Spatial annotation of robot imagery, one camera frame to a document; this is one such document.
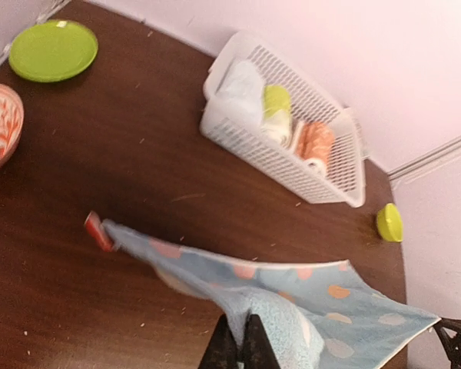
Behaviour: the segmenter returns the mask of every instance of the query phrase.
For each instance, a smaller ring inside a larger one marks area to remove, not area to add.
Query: plate
[[[54,20],[17,36],[8,62],[23,78],[56,82],[83,72],[97,53],[98,40],[90,29],[76,22]]]
[[[8,86],[0,85],[0,167],[17,148],[23,121],[21,98]]]

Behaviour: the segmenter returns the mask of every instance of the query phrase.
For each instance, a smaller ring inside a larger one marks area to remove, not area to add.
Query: table
[[[366,163],[361,208],[296,206],[296,195],[199,134],[210,56],[84,2],[57,18],[98,36],[91,68],[39,84],[0,67],[25,106],[18,150],[0,170],[0,368],[198,366],[221,311],[167,288],[140,261],[101,252],[83,228],[90,210],[237,258],[349,258],[373,288],[406,301],[401,248],[374,228],[393,200],[379,168]],[[402,367],[405,351],[386,366]]]

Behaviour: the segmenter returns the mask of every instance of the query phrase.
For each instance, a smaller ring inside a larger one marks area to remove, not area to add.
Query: white plastic basket
[[[326,178],[292,151],[250,130],[240,114],[215,95],[235,58],[251,60],[267,84],[282,85],[288,90],[294,118],[322,121],[333,129],[335,142]],[[230,38],[210,68],[204,93],[207,107],[200,126],[204,136],[311,204],[345,201],[357,208],[365,202],[360,140],[353,119],[321,87],[292,68],[259,38],[247,32]]]

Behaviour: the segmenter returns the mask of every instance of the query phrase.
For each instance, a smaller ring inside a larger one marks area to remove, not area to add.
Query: wooden surface
[[[26,117],[0,170],[0,368],[197,367],[219,309],[101,252],[83,228],[91,209],[238,258],[349,258],[368,284],[405,301],[400,246],[373,226],[393,199],[381,170],[366,163],[362,208],[296,207],[298,197],[199,134],[212,58],[86,3],[57,18],[98,36],[90,69],[43,85],[0,68]],[[204,196],[172,201],[186,194]],[[402,367],[404,352],[386,366]]]

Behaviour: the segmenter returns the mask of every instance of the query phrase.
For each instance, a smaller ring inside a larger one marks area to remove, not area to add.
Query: bowl
[[[21,98],[10,87],[0,84],[0,167],[17,148],[23,121]]]
[[[387,204],[377,213],[377,230],[380,236],[390,242],[403,240],[403,221],[395,204]]]

